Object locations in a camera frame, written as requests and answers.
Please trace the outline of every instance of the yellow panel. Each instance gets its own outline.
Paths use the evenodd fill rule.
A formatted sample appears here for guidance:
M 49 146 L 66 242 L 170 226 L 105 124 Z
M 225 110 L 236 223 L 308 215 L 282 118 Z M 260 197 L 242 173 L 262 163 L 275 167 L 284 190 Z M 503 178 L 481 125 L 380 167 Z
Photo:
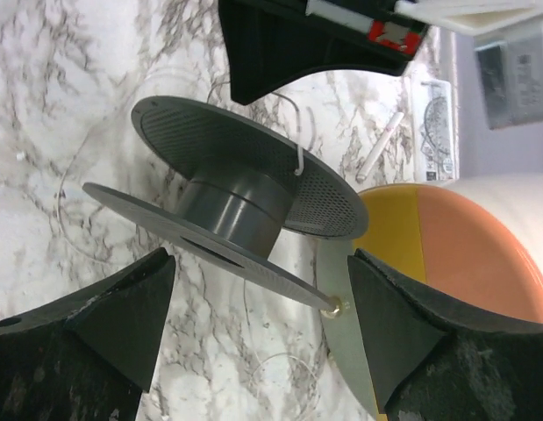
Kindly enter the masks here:
M 360 194 L 368 209 L 368 231 L 353 241 L 397 271 L 426 283 L 421 231 L 419 184 L 392 184 Z

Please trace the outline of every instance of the empty filament spool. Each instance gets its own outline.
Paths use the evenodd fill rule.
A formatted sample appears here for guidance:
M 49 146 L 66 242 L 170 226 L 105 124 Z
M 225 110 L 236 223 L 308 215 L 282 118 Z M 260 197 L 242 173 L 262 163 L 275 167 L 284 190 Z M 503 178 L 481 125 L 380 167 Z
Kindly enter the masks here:
M 189 180 L 173 213 L 87 183 L 97 201 L 159 237 L 283 296 L 322 310 L 337 303 L 268 261 L 282 228 L 352 239 L 367 228 L 353 189 L 312 154 L 297 167 L 297 145 L 255 122 L 206 103 L 157 96 L 138 102 L 140 137 Z

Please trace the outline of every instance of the red sticker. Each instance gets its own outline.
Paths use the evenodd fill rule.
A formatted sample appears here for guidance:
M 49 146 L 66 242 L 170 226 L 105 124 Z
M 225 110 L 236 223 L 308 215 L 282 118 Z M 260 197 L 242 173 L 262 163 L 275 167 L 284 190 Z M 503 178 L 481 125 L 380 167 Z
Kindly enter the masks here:
M 418 49 L 421 38 L 415 32 L 411 32 L 408 28 L 400 26 L 393 22 L 375 21 L 368 33 L 368 39 L 387 46 L 400 53 L 413 55 Z

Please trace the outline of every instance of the white stick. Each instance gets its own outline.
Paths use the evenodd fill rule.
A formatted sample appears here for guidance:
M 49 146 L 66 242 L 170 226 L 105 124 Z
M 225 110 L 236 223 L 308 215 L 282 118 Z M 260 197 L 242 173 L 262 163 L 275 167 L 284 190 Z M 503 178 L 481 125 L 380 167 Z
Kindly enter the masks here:
M 400 123 L 402 123 L 403 118 L 404 114 L 401 111 L 392 116 L 386 125 L 382 136 L 376 141 L 375 145 L 365 159 L 365 162 L 361 167 L 361 171 L 359 171 L 359 174 L 357 175 L 357 182 L 364 182 L 367 179 L 370 171 L 373 169 L 373 166 L 380 158 L 380 155 L 382 155 L 384 152 L 384 149 L 386 149 L 392 134 L 394 134 L 396 128 L 400 125 Z

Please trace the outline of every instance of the marble table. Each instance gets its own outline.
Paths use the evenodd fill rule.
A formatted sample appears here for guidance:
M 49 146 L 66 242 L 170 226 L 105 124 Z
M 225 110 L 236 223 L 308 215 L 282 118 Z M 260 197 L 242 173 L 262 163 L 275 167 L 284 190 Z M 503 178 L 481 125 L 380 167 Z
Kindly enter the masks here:
M 281 93 L 300 110 L 297 135 L 288 101 L 267 96 L 240 107 L 230 100 L 216 5 L 0 0 L 0 318 L 164 246 L 178 271 L 138 420 L 368 419 L 326 357 L 315 310 L 245 285 L 82 192 L 84 182 L 100 182 L 175 206 L 181 177 L 130 122 L 132 105 L 151 95 L 208 100 L 248 116 L 300 141 L 357 190 L 412 180 L 405 78 L 339 71 L 292 83 Z M 434 72 L 436 51 L 435 37 L 411 71 Z M 363 177 L 364 159 L 396 111 L 406 117 Z M 316 244 L 283 232 L 271 260 L 314 282 Z

